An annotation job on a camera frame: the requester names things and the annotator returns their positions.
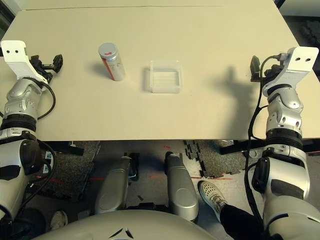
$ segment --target can lid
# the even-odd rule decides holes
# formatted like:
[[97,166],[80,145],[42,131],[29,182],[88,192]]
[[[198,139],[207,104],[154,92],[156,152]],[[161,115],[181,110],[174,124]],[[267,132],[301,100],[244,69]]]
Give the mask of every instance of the can lid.
[[117,52],[118,50],[116,45],[111,42],[104,43],[99,47],[100,57],[107,60],[111,60],[117,54]]

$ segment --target white sneaker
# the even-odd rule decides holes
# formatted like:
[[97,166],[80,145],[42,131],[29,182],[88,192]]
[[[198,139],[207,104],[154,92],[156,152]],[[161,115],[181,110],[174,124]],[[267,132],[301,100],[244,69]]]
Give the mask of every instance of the white sneaker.
[[202,199],[213,209],[216,218],[220,222],[221,209],[228,204],[224,195],[209,181],[200,181],[198,190]]
[[68,224],[68,216],[67,216],[67,214],[62,210],[56,211],[53,214],[53,217],[51,219],[50,229],[51,230],[59,229],[59,228],[62,228],[63,226],[65,226],[67,224]]

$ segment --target black pants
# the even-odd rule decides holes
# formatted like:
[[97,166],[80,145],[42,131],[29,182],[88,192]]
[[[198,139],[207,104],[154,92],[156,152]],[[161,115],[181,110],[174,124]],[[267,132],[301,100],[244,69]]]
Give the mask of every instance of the black pants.
[[225,205],[220,213],[224,230],[234,240],[260,240],[263,229],[257,219],[235,206]]

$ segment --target beige table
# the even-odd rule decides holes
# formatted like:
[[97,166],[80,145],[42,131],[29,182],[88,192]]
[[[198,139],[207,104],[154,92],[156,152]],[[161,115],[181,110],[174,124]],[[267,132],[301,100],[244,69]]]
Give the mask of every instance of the beige table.
[[[64,58],[51,84],[56,107],[37,125],[44,141],[245,139],[259,91],[250,82],[252,56],[262,61],[298,45],[272,0],[32,0],[25,8],[4,39],[25,41],[28,54],[43,63],[60,53]],[[127,73],[121,82],[106,76],[98,54],[105,42],[119,48]],[[155,59],[181,61],[181,93],[150,92]],[[2,110],[14,82],[0,59]],[[314,73],[297,92],[303,136],[320,137]],[[44,113],[51,97],[42,98]],[[264,109],[256,120],[257,137],[265,136],[267,116]]]

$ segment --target clear plastic container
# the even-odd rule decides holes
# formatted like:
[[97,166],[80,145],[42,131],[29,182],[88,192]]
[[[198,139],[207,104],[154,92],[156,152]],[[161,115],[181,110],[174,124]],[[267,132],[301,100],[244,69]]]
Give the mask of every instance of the clear plastic container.
[[151,92],[163,94],[178,94],[182,90],[182,80],[182,65],[178,60],[151,61]]

